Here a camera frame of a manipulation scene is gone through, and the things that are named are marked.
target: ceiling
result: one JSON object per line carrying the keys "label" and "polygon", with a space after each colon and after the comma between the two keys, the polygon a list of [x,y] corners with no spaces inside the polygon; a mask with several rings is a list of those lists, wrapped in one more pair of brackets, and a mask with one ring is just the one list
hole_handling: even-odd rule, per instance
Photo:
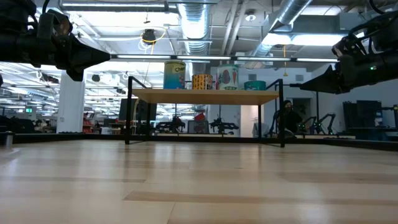
{"label": "ceiling", "polygon": [[[36,0],[38,12],[43,0]],[[73,2],[103,2],[88,0],[73,0]],[[106,2],[121,2],[119,0],[107,0]],[[376,1],[378,6],[388,5],[395,1]],[[226,23],[231,18],[230,9],[232,1],[219,1],[212,4],[210,9],[210,33],[209,40],[210,55],[220,55],[226,32]],[[57,7],[58,1],[51,1],[52,8]],[[277,11],[280,1],[256,0],[249,1],[246,8],[253,9],[256,19],[246,21],[243,19],[238,31],[238,40],[235,41],[232,53],[249,52],[261,41],[261,27],[267,14]],[[357,12],[364,9],[364,1],[335,1],[335,0],[314,0],[304,10],[306,15],[337,15],[343,10]],[[184,36],[180,26],[180,18],[176,13],[163,12],[95,12],[95,11],[64,11],[70,16],[73,23],[73,33],[84,44],[94,48],[107,51],[111,54],[162,54],[182,55],[185,54]],[[148,49],[143,49],[140,44],[140,35],[145,28],[155,28],[157,38],[164,35],[156,44]],[[285,52],[281,47],[273,47],[271,53],[274,57],[302,57],[302,58],[334,58],[330,46],[304,46],[287,45]],[[278,69],[284,67],[284,63],[274,63],[273,67]],[[288,67],[306,68],[307,71],[322,66],[319,63],[288,63]],[[162,88],[164,64],[161,62],[105,62],[86,69],[86,97],[85,110],[98,112],[106,116],[117,116],[120,98],[125,93],[118,93],[115,86],[126,91],[128,75],[135,76],[145,85],[152,88]],[[24,85],[23,88],[2,88],[2,101],[0,106],[8,110],[18,111],[18,108],[11,108],[16,105],[47,105],[41,106],[43,114],[54,115],[57,113],[59,99],[59,84],[43,81],[40,78],[39,69],[28,64],[0,63],[0,72],[3,75],[5,85]],[[40,69],[43,74],[50,75],[61,81],[62,71],[54,66],[44,65]],[[94,82],[93,75],[99,75],[101,80]],[[173,106],[160,105],[158,113],[170,114],[174,112]],[[193,110],[182,108],[182,115],[190,116]]]}

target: wooden floor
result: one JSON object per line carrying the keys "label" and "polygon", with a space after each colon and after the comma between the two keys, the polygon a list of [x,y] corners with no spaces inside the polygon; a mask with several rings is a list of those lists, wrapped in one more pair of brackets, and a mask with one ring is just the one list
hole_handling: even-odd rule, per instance
{"label": "wooden floor", "polygon": [[0,149],[0,224],[397,224],[398,154],[62,141]]}

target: workstation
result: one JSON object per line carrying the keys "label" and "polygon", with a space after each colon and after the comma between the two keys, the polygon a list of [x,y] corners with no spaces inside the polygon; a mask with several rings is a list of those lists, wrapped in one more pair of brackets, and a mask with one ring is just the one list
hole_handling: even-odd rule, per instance
{"label": "workstation", "polygon": [[397,28],[384,0],[2,0],[0,223],[397,223]]}

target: colorful canister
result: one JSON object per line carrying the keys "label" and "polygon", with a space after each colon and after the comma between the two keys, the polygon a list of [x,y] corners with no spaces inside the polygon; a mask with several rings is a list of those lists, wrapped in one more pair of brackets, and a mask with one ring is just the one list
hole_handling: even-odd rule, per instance
{"label": "colorful canister", "polygon": [[163,88],[185,88],[185,63],[179,61],[167,61],[164,63]]}
{"label": "colorful canister", "polygon": [[192,90],[211,90],[213,78],[208,74],[192,75]]}
{"label": "colorful canister", "polygon": [[264,81],[248,81],[244,83],[245,90],[266,90],[267,85]]}
{"label": "colorful canister", "polygon": [[238,89],[238,70],[237,65],[218,66],[216,89],[217,90],[237,90]]}

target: table top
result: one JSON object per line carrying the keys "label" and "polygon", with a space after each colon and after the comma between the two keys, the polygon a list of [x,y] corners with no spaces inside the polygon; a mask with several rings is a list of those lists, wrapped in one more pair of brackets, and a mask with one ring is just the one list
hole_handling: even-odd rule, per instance
{"label": "table top", "polygon": [[279,97],[277,91],[133,89],[147,103],[263,105]]}

